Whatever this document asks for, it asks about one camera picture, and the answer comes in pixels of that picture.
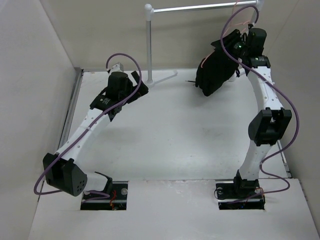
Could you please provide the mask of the black trousers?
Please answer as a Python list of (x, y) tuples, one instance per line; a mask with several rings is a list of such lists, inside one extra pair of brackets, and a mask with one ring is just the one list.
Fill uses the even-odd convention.
[(239, 63), (228, 57), (219, 39), (210, 45), (213, 52), (202, 59), (195, 77), (195, 86), (200, 88), (206, 97), (217, 91), (234, 73), (239, 73)]

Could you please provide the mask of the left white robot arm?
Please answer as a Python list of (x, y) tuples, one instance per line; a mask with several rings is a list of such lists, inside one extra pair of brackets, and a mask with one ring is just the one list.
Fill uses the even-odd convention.
[(47, 153), (43, 158), (46, 183), (77, 197), (82, 192), (94, 191), (100, 199), (112, 195), (111, 178), (98, 171), (85, 172), (84, 164), (89, 162), (87, 153), (100, 132), (110, 124), (129, 104), (149, 92), (136, 71), (129, 75), (118, 70), (108, 76), (107, 86), (95, 97), (84, 120), (56, 153)]

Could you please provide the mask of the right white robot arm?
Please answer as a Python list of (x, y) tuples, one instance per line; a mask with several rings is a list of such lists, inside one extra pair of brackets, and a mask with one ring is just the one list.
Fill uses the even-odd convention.
[(242, 63), (248, 66), (245, 74), (253, 88), (258, 113), (248, 126), (249, 149), (233, 179), (231, 190), (237, 199), (254, 195), (259, 186), (261, 162), (283, 137), (292, 119), (292, 112), (283, 107), (273, 89), (271, 64), (263, 55), (266, 37), (265, 30), (251, 28), (240, 55)]

